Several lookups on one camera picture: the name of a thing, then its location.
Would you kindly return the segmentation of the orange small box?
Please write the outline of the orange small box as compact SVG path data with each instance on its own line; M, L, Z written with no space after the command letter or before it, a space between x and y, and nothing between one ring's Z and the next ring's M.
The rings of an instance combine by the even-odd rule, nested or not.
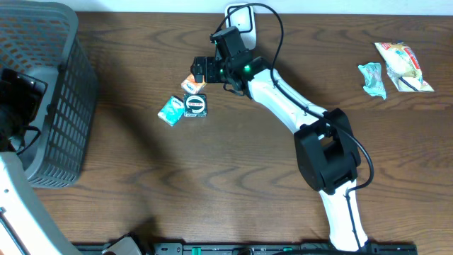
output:
M195 81L195 77L189 74L187 78L181 83L181 88L189 94L198 94L204 89L207 82L203 80L201 83Z

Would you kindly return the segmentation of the black round-logo packet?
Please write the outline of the black round-logo packet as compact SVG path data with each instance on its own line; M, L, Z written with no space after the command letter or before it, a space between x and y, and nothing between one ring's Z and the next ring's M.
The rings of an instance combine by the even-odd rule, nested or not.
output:
M185 94L184 116L187 118L204 118L207 116L207 97L204 94Z

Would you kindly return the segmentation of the teal small box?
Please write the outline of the teal small box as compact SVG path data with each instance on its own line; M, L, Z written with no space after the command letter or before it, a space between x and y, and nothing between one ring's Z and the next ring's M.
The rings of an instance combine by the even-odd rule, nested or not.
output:
M185 106L183 102L172 96L164 107L158 112L158 117L170 126L174 126L184 115Z

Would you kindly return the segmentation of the teal snack packet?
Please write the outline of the teal snack packet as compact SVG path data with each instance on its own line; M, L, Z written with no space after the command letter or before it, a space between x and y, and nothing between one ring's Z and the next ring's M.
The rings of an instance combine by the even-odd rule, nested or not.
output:
M378 62L359 65L358 69L364 76L365 85L362 87L370 96L379 96L386 100L386 90L382 81L382 66Z

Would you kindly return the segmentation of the yellow snack bag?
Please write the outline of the yellow snack bag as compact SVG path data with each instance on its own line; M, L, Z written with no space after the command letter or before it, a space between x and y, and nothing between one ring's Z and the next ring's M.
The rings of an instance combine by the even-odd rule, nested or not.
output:
M374 44L385 61L386 73L400 92L434 92L423 78L423 72L412 49L404 42Z

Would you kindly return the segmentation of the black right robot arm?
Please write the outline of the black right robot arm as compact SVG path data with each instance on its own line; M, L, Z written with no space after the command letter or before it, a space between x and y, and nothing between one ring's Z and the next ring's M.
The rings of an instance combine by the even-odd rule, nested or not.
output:
M265 106L294 135L299 171L321 196L330 242L340 251L362 251L368 241L358 211L359 153L346 114L317 106L294 90L262 57L254 57L235 26L210 35L213 57L196 57L197 82L231 84L231 92Z

